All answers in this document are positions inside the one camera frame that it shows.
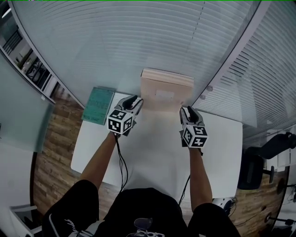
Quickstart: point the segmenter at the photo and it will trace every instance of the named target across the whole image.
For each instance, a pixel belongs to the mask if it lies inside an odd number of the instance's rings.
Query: black t-shirt
[[[154,188],[122,191],[104,221],[99,221],[99,197],[94,184],[77,182],[43,218],[43,236],[126,237],[146,233],[134,225],[139,218],[150,219],[147,236],[240,236],[225,211],[211,203],[198,206],[186,226],[175,199]]]

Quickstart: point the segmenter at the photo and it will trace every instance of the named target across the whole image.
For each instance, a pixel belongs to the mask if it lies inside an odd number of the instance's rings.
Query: person
[[[189,148],[193,216],[188,224],[172,197],[154,188],[123,190],[99,220],[98,190],[116,144],[110,132],[66,194],[45,214],[44,237],[240,236],[225,211],[212,204],[210,182],[199,149]]]

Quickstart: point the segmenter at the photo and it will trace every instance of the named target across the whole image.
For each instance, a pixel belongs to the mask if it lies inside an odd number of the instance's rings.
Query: fiducial marker cube
[[[190,148],[204,147],[208,134],[203,126],[183,125],[183,139]]]
[[[108,130],[115,133],[124,134],[132,125],[133,114],[123,110],[114,109],[107,117]]]

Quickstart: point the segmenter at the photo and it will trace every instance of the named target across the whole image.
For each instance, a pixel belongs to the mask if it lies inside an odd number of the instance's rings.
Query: wooden floor
[[[53,99],[56,101],[55,110],[49,122],[43,151],[37,155],[34,174],[33,199],[41,214],[45,214],[79,177],[70,164],[82,123],[83,109],[61,87],[57,89]],[[274,182],[268,184],[269,177],[264,175],[260,189],[237,190],[237,204],[230,212],[230,219],[237,225],[241,236],[259,236],[258,232],[266,227],[265,216],[269,212],[276,215],[283,196],[283,193],[276,193],[277,183],[286,176],[286,172],[276,173]],[[119,188],[102,184],[99,189],[100,219],[107,214],[118,192]],[[188,198],[184,198],[181,208],[184,220],[188,223],[192,216]]]

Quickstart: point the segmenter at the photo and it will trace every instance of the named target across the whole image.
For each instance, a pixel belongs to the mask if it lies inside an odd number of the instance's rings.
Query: black office chair
[[[262,175],[270,176],[269,183],[273,182],[274,167],[265,170],[263,159],[272,159],[279,153],[296,147],[296,135],[290,132],[277,134],[262,147],[249,147],[242,152],[240,177],[237,187],[243,190],[253,190],[260,187]]]

